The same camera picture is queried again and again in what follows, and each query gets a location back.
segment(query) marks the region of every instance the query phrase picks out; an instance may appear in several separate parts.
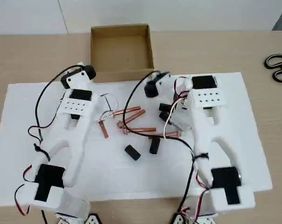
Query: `open cardboard box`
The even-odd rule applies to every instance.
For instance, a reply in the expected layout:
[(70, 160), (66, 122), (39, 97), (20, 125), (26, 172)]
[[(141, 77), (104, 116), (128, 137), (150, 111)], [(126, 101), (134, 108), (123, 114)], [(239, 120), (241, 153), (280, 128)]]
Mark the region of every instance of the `open cardboard box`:
[(138, 80), (154, 70), (148, 24), (91, 28), (95, 82)]

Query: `scissors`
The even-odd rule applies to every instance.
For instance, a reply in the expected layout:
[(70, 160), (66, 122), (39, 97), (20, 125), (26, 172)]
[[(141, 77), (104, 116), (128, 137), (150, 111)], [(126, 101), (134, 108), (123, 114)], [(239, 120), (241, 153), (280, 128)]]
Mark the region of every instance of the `scissors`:
[(265, 61), (264, 61), (264, 66), (267, 69), (277, 69), (280, 68), (280, 70), (277, 70), (273, 73), (272, 77), (276, 82), (282, 83), (282, 78), (279, 76), (282, 74), (282, 62), (276, 63), (276, 64), (270, 64), (269, 61), (273, 58), (279, 58), (282, 59), (282, 54), (274, 54), (269, 56)]

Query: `table surface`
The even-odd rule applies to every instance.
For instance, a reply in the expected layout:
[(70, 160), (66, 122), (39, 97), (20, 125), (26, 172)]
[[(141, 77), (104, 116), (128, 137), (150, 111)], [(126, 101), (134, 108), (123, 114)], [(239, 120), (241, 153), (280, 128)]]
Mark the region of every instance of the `table surface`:
[[(216, 222), (282, 223), (282, 84), (263, 67), (268, 55), (282, 53), (282, 31), (153, 32), (151, 41), (157, 69), (173, 74), (242, 73), (273, 190), (255, 194), (255, 209), (221, 215)], [(0, 35), (0, 118), (7, 84), (46, 82), (78, 61), (90, 63), (90, 34)], [(104, 224), (166, 224), (178, 204), (179, 199), (91, 203)], [(54, 214), (46, 215), (49, 224), (56, 222)], [(44, 222), (39, 210), (22, 217), (15, 207), (1, 207), (0, 223)]]

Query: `copper rod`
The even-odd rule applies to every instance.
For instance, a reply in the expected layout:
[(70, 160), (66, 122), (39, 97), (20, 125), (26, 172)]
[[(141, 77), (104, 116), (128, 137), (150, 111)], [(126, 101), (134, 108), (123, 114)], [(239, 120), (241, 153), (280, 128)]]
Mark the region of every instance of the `copper rod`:
[(102, 129), (102, 132), (104, 134), (105, 139), (109, 138), (107, 129), (106, 129), (105, 124), (104, 124), (104, 122), (102, 120), (99, 121), (99, 126)]
[[(127, 108), (126, 113), (132, 112), (132, 111), (137, 111), (137, 110), (140, 110), (140, 109), (141, 109), (140, 106), (134, 106), (134, 107), (131, 107), (131, 108)], [(115, 111), (115, 112), (113, 112), (113, 116), (123, 114), (123, 112), (124, 112), (124, 110)]]
[[(135, 132), (155, 132), (156, 128), (155, 127), (138, 127), (138, 128), (131, 128), (131, 130)], [(122, 131), (124, 134), (130, 133), (130, 131), (126, 128), (124, 128)]]
[[(145, 113), (145, 110), (140, 110), (139, 112), (133, 114), (132, 116), (128, 117), (125, 119), (126, 123), (129, 123), (131, 122), (132, 120), (135, 120), (137, 117), (141, 116), (142, 114)], [(123, 122), (122, 120), (120, 120), (118, 123), (117, 123), (117, 126), (119, 128), (123, 128)]]
[[(163, 133), (158, 133), (158, 134), (154, 134), (154, 135), (164, 136)], [(178, 132), (178, 131), (176, 131), (176, 132), (166, 132), (165, 135), (166, 135), (166, 137), (179, 138), (180, 137), (180, 132)]]

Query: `white wall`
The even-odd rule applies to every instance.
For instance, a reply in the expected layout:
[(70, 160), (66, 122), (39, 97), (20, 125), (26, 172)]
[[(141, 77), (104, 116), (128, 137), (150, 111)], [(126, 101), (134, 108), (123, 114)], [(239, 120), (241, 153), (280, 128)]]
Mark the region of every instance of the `white wall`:
[[(282, 0), (60, 0), (70, 33), (149, 23), (152, 30), (271, 30)], [(67, 33), (58, 0), (0, 0), (0, 34)]]
[(0, 34), (66, 34), (57, 0), (0, 0)]

